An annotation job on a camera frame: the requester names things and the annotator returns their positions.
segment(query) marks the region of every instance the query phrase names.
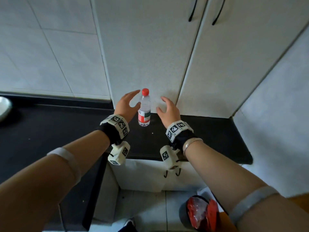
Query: person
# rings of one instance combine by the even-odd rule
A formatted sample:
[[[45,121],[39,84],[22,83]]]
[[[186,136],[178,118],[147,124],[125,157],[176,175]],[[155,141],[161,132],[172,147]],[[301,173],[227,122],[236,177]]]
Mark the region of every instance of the person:
[[[130,122],[140,103],[129,102],[140,90],[125,94],[117,103],[114,114]],[[168,128],[180,121],[180,112],[171,100],[164,113],[157,113]],[[110,146],[106,133],[95,130],[63,148],[70,152],[84,175]],[[201,140],[189,144],[185,156],[209,186],[227,213],[252,192],[267,186],[257,176],[229,158],[213,150]],[[59,155],[47,155],[13,175],[0,185],[0,231],[42,231],[57,205],[75,185],[76,178],[68,162]],[[309,214],[279,194],[257,202],[237,222],[239,231],[308,231]],[[129,220],[122,230],[133,230]]]

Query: plastic bottle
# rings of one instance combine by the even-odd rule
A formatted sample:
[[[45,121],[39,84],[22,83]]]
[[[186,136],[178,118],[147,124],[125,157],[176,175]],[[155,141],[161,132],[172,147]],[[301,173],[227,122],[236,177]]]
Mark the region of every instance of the plastic bottle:
[[[149,89],[143,89],[141,91],[141,108],[138,110],[138,123],[140,126],[147,126],[150,124],[150,97]]]

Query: white bowl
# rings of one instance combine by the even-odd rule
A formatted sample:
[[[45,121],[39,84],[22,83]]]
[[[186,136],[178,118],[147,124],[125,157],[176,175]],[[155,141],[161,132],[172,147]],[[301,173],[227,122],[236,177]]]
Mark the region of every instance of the white bowl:
[[[5,97],[0,97],[0,122],[6,118],[12,109],[12,103]]]

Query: hand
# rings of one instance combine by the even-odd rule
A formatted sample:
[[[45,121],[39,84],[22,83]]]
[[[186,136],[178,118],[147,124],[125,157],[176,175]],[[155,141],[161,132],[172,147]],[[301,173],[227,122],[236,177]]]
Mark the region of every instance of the hand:
[[[135,113],[140,109],[141,103],[138,102],[135,107],[130,107],[129,103],[132,98],[137,95],[141,90],[135,90],[130,93],[123,95],[123,97],[116,104],[114,114],[121,115],[129,123],[134,117]]]
[[[159,107],[157,107],[156,110],[163,125],[165,126],[165,128],[168,128],[168,126],[173,122],[181,120],[180,112],[175,106],[175,104],[167,97],[161,97],[161,99],[166,103],[166,113],[164,113]]]

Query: gray arm band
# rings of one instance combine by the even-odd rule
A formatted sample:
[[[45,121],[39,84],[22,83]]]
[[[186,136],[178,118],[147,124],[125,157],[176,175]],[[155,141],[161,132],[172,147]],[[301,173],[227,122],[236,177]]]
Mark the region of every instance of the gray arm band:
[[[253,191],[250,195],[246,198],[241,200],[229,214],[229,218],[231,219],[232,223],[236,225],[236,223],[240,220],[240,218],[254,205],[261,202],[263,199],[267,197],[279,194],[274,188],[270,186],[265,186]]]
[[[79,183],[80,179],[82,177],[82,174],[81,174],[79,165],[78,165],[77,161],[75,160],[74,155],[71,152],[68,152],[66,149],[64,149],[62,147],[56,148],[55,150],[49,152],[47,154],[47,156],[51,155],[51,154],[59,155],[62,158],[64,158],[65,160],[67,160],[67,163],[68,163],[69,167],[71,168],[71,171],[73,172],[73,174],[75,176],[75,180],[76,180],[75,184]]]

